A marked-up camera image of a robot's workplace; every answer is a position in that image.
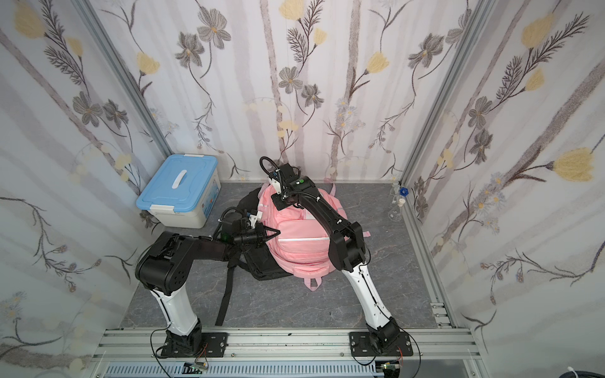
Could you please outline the black backpack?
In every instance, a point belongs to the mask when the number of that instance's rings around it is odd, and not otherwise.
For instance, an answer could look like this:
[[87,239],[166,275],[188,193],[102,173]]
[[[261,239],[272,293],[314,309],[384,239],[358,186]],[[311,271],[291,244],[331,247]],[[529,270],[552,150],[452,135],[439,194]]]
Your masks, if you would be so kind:
[[[259,188],[253,190],[241,199],[235,207],[249,212],[252,212],[255,209],[258,211],[260,192],[261,190]],[[265,225],[263,225],[261,221],[258,221],[255,227],[256,226]],[[224,242],[227,245],[223,260],[228,263],[225,291],[215,321],[216,326],[222,326],[224,324],[233,293],[234,276],[237,268],[241,268],[250,273],[255,280],[260,281],[276,280],[290,275],[277,264],[277,261],[269,250],[268,243],[261,246],[235,244],[233,237],[234,236],[222,233],[220,223],[213,234],[214,239]]]

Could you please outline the pink backpack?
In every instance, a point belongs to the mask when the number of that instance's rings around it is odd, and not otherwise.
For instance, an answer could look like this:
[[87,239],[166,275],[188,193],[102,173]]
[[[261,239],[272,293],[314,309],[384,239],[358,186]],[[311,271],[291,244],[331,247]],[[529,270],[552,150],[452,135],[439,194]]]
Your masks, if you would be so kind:
[[285,272],[316,291],[321,279],[336,270],[329,260],[329,235],[306,209],[290,206],[278,210],[272,200],[275,193],[273,185],[265,184],[258,195],[261,222],[280,231],[268,242],[269,251]]

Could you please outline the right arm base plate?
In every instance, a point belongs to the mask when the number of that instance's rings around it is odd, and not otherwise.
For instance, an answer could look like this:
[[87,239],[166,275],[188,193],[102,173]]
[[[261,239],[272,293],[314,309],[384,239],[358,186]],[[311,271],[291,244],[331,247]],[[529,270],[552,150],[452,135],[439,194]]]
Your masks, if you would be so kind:
[[370,332],[350,332],[348,343],[351,355],[361,357],[411,357],[414,355],[411,339],[405,332],[395,338],[382,338]]

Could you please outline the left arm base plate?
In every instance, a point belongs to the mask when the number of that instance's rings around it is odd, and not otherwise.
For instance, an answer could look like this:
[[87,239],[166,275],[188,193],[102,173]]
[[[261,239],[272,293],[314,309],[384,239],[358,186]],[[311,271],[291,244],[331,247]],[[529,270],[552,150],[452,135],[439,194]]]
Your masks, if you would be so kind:
[[163,358],[223,358],[228,345],[227,332],[202,332],[198,335],[176,335],[167,332],[160,350]]

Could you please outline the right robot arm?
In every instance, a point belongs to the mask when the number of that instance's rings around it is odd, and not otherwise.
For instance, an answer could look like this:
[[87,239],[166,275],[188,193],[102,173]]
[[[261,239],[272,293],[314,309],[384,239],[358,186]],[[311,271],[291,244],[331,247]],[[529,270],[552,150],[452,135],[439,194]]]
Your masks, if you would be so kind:
[[269,182],[259,195],[258,211],[266,226],[280,231],[269,242],[277,264],[302,278],[311,291],[324,276],[342,272],[362,306],[373,352],[387,352],[400,337],[400,326],[370,277],[362,226],[350,222],[340,201],[306,176],[278,179],[272,174]]

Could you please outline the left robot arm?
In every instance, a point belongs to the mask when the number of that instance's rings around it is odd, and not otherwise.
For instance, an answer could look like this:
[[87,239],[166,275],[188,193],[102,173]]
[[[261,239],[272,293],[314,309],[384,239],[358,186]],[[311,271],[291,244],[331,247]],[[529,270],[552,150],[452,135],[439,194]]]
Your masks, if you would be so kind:
[[215,325],[222,327],[233,295],[237,268],[255,280],[277,280],[290,274],[272,256],[268,242],[280,235],[274,228],[253,228],[226,232],[221,226],[212,236],[185,236],[164,232],[142,255],[135,277],[156,298],[167,327],[162,358],[196,358],[204,354],[222,357],[227,332],[204,332],[192,310],[186,283],[194,261],[221,261],[227,264],[225,291]]

